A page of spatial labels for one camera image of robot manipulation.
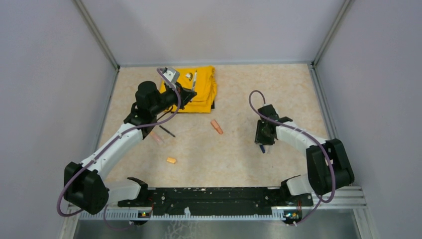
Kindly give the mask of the blue pen cap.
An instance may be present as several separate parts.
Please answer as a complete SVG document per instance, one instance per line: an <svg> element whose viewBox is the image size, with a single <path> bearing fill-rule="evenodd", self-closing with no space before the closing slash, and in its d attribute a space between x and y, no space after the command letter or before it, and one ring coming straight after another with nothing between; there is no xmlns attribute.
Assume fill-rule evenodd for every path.
<svg viewBox="0 0 422 239"><path fill-rule="evenodd" d="M265 154L265 147L263 145L259 145L259 148L263 154Z"/></svg>

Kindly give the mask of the orange highlighter pen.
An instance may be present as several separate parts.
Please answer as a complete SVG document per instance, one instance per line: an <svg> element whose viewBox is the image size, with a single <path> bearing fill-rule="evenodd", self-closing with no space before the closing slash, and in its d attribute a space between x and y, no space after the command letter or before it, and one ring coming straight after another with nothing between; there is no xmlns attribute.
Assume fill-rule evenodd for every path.
<svg viewBox="0 0 422 239"><path fill-rule="evenodd" d="M219 134L223 134L223 130L216 120L212 120L211 125Z"/></svg>

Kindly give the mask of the white marker pen black tip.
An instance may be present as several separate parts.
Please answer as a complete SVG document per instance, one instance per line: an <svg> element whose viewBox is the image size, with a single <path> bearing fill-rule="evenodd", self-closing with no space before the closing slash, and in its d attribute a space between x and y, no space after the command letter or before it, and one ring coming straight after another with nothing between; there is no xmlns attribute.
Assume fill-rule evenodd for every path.
<svg viewBox="0 0 422 239"><path fill-rule="evenodd" d="M194 91L195 90L195 86L196 86L196 81L197 81L197 71L194 72L193 77L192 77L192 87L191 90Z"/></svg>

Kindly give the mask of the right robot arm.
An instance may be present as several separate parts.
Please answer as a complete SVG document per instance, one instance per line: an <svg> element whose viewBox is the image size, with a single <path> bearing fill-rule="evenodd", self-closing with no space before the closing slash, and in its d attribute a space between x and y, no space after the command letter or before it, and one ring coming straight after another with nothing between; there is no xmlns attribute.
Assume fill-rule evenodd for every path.
<svg viewBox="0 0 422 239"><path fill-rule="evenodd" d="M301 194L315 192L324 195L355 181L341 140L323 139L300 129L291 118L279 117L272 105L264 105L257 112L260 116L254 140L257 145L270 147L280 140L306 159L306 174L281 183L280 198L284 204L293 205Z"/></svg>

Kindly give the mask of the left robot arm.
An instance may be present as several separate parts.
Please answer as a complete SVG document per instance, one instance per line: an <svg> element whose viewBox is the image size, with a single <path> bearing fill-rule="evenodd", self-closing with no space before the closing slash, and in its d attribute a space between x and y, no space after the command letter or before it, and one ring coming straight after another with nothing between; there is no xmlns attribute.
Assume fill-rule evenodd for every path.
<svg viewBox="0 0 422 239"><path fill-rule="evenodd" d="M136 178L109 184L104 180L122 157L160 124L158 114L172 106L176 106L175 112L178 112L196 94L179 83L165 85L162 93L152 81L140 83L135 93L136 101L113 137L81 163L70 162L65 167L64 188L56 205L59 215L66 216L61 211L63 199L92 215L109 204L122 201L145 205L149 200L146 183Z"/></svg>

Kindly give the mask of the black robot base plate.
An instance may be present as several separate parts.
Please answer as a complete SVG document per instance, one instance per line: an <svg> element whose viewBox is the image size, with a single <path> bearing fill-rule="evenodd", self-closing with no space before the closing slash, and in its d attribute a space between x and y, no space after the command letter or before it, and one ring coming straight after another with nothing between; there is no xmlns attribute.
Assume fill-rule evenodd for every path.
<svg viewBox="0 0 422 239"><path fill-rule="evenodd" d="M148 185L136 178L140 184L135 199L118 202L121 208L144 207L150 212L139 216L160 219L282 219L288 223L302 219L302 208L314 205L310 193L291 196L285 187L158 187Z"/></svg>

